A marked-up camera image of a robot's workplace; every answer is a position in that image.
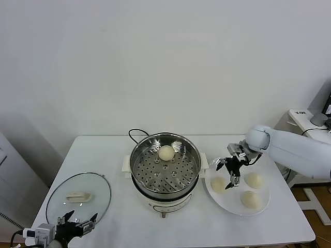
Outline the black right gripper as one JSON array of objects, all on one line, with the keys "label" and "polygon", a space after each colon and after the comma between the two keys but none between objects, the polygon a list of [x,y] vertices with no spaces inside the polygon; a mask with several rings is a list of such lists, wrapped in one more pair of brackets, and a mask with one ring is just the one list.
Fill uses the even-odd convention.
[{"label": "black right gripper", "polygon": [[227,170],[230,174],[230,182],[225,187],[225,190],[237,187],[240,183],[240,168],[249,165],[249,159],[245,153],[235,154],[229,158],[219,158],[216,163],[216,170],[220,170],[227,164]]}]

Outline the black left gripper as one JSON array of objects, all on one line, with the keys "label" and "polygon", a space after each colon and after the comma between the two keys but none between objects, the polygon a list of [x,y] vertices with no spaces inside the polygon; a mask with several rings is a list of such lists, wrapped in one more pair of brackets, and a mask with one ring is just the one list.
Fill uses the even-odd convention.
[{"label": "black left gripper", "polygon": [[71,210],[62,217],[57,218],[55,240],[60,243],[69,243],[75,237],[81,238],[95,228],[98,213],[95,213],[89,220],[82,223],[68,222],[73,214],[74,210]]}]

